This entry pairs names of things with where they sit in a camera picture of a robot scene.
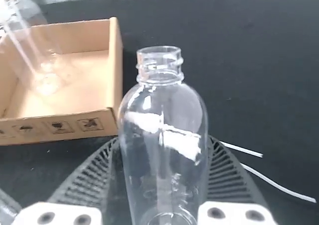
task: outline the white wire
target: white wire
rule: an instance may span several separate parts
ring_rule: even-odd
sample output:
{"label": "white wire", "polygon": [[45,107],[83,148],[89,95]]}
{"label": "white wire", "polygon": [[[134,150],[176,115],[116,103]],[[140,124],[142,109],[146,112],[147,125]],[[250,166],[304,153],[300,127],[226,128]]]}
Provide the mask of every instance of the white wire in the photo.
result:
{"label": "white wire", "polygon": [[253,155],[253,156],[256,156],[256,157],[259,157],[259,158],[263,157],[262,153],[258,153],[256,151],[245,149],[245,148],[242,148],[242,147],[239,147],[239,146],[236,146],[236,145],[233,145],[233,144],[229,144],[229,143],[226,143],[226,142],[223,142],[223,141],[221,141],[221,143],[223,143],[223,145],[225,145],[227,148],[235,149],[235,150],[238,150],[238,151],[241,151],[243,153],[250,154],[250,155]]}
{"label": "white wire", "polygon": [[317,203],[317,201],[314,198],[308,197],[306,195],[302,195],[299,193],[296,193],[294,191],[291,191],[289,189],[286,189],[285,187],[277,184],[276,182],[272,181],[271,179],[267,178],[265,175],[259,173],[258,171],[254,170],[253,168],[249,167],[248,165],[242,164],[241,165],[244,167],[244,169],[246,169],[247,171],[251,172],[252,174],[256,175],[257,177],[261,178],[262,180],[266,181],[267,183],[269,183],[270,185],[274,186],[275,188],[283,191],[284,193],[287,193],[291,196],[294,196],[296,198],[302,199],[302,200],[306,200],[312,203]]}

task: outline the black screw hole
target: black screw hole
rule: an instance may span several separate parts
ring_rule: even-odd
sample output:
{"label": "black screw hole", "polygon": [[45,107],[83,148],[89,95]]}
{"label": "black screw hole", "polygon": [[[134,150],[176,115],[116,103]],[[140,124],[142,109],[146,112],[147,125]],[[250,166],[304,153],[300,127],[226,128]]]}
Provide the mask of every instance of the black screw hole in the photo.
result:
{"label": "black screw hole", "polygon": [[211,208],[207,211],[207,215],[210,217],[210,218],[214,218],[214,219],[224,219],[226,216],[225,216],[225,213],[218,209],[218,208]]}
{"label": "black screw hole", "polygon": [[90,225],[90,223],[91,217],[86,214],[78,216],[74,221],[74,225]]}
{"label": "black screw hole", "polygon": [[246,218],[252,221],[262,222],[265,220],[265,217],[258,211],[249,210],[246,212]]}
{"label": "black screw hole", "polygon": [[38,224],[49,224],[54,219],[55,214],[52,212],[44,213],[38,218]]}

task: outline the clear plastic bottle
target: clear plastic bottle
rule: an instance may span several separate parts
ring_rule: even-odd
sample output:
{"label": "clear plastic bottle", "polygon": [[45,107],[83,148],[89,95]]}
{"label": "clear plastic bottle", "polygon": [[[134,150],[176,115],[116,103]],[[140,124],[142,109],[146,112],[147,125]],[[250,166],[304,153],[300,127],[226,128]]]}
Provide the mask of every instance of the clear plastic bottle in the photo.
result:
{"label": "clear plastic bottle", "polygon": [[31,0],[0,0],[0,24],[7,39],[1,52],[9,59],[17,76],[37,93],[48,96],[75,80],[79,71],[66,58],[45,26],[41,9]]}
{"label": "clear plastic bottle", "polygon": [[207,112],[183,83],[181,50],[137,51],[138,84],[124,96],[119,138],[133,225],[195,225],[207,177]]}

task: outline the black table surface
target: black table surface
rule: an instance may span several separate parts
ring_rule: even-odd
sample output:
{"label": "black table surface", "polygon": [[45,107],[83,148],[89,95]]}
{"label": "black table surface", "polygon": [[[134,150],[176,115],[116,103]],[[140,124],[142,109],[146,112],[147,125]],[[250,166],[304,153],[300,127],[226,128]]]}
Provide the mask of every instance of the black table surface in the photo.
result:
{"label": "black table surface", "polygon": [[[203,97],[209,133],[256,150],[238,159],[319,199],[319,0],[88,0],[43,7],[49,22],[119,19],[124,92],[135,51],[176,45],[185,81]],[[23,206],[46,200],[107,139],[0,148],[0,187]],[[254,177],[281,225],[317,225],[316,204]]]}

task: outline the printed symbol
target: printed symbol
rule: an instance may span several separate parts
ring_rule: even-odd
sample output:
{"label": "printed symbol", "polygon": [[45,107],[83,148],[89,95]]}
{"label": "printed symbol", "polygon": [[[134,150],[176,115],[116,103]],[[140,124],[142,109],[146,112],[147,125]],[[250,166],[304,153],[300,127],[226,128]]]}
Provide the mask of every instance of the printed symbol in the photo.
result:
{"label": "printed symbol", "polygon": [[53,134],[64,134],[64,133],[73,133],[74,132],[72,127],[66,121],[47,122],[47,125]]}
{"label": "printed symbol", "polygon": [[9,133],[8,131],[4,131],[3,129],[0,129],[0,139],[11,137],[14,137],[11,133]]}
{"label": "printed symbol", "polygon": [[103,126],[98,118],[80,119],[78,123],[83,131],[103,130]]}
{"label": "printed symbol", "polygon": [[28,125],[14,125],[12,128],[23,136],[37,136],[42,134],[42,131],[33,124]]}

